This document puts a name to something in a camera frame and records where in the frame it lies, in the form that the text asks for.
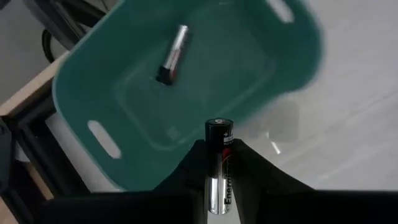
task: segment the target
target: aa battery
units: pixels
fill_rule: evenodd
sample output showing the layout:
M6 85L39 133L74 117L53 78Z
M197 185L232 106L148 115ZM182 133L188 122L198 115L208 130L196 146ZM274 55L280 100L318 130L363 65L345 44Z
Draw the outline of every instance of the aa battery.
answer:
M205 124L209 154L208 209L216 215L228 213L232 206L231 165L233 121L210 119Z
M177 76L177 64L181 58L184 43L188 37L188 27L180 25L172 47L163 66L159 67L156 80L165 85L172 85Z

